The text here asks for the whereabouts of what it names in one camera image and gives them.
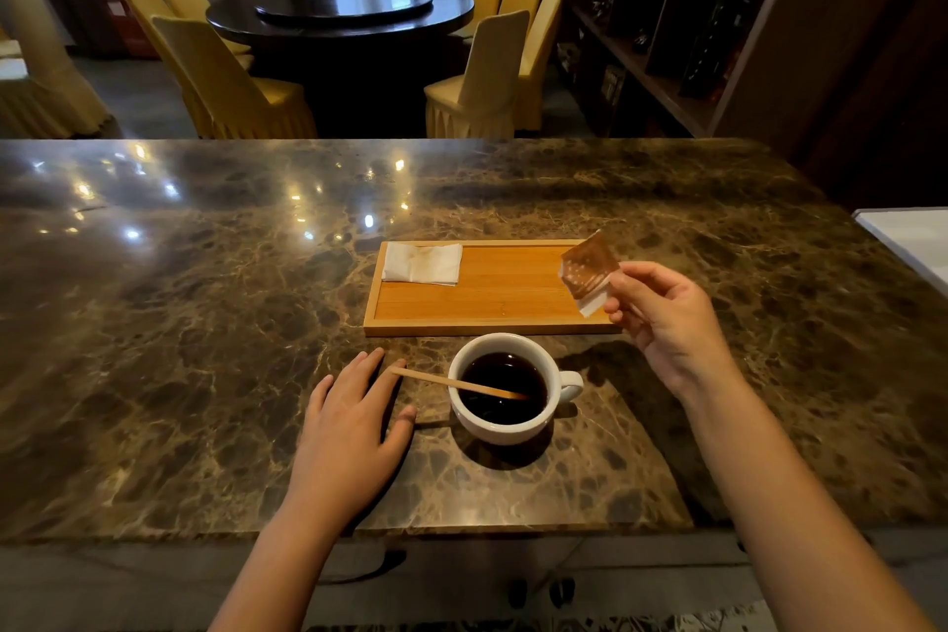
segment coffee cup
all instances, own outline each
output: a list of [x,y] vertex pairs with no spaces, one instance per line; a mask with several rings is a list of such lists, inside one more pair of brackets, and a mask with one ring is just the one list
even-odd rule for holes
[[525,442],[550,422],[556,406],[568,402],[583,391],[583,378],[578,372],[560,371],[549,352],[533,340],[509,332],[492,332],[474,338],[458,351],[451,361],[448,376],[459,380],[468,365],[484,355],[504,352],[523,358],[537,369],[546,385],[546,404],[539,415],[525,423],[502,425],[477,417],[461,401],[457,387],[448,387],[451,409],[465,429],[484,442],[494,445],[516,445]]

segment forearm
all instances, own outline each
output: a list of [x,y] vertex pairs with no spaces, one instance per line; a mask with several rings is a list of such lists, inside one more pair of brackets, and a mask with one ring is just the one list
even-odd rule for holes
[[257,538],[208,632],[297,632],[337,537],[315,516],[280,510]]
[[783,629],[934,629],[743,380],[685,409]]

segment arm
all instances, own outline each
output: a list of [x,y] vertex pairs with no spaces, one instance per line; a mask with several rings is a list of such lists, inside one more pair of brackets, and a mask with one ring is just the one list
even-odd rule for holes
[[782,629],[934,630],[747,385],[707,294],[627,262],[606,312],[681,404]]
[[257,538],[209,632],[301,628],[333,544],[395,473],[411,440],[415,410],[406,407],[379,443],[397,377],[384,372],[366,387],[383,355],[382,348],[360,352],[335,384],[327,375],[313,390],[286,499]]

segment wooden tray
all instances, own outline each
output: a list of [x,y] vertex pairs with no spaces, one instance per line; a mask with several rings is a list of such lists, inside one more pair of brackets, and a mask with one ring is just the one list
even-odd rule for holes
[[557,275],[560,256],[579,240],[406,240],[409,245],[461,243],[458,284],[382,282],[382,243],[365,310],[365,334],[481,335],[616,332],[601,310],[579,314]]

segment wooden stir stick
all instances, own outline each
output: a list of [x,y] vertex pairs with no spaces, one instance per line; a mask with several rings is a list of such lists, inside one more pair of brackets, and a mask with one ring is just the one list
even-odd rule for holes
[[527,395],[520,395],[518,392],[507,392],[499,390],[497,387],[488,387],[486,385],[477,385],[475,383],[466,383],[463,380],[452,380],[451,378],[442,378],[427,372],[418,370],[409,370],[405,367],[390,367],[390,372],[400,375],[403,378],[414,378],[415,380],[424,380],[426,383],[437,383],[448,387],[457,387],[459,390],[470,390],[471,392],[480,392],[482,395],[493,395],[495,398],[507,399],[530,399]]

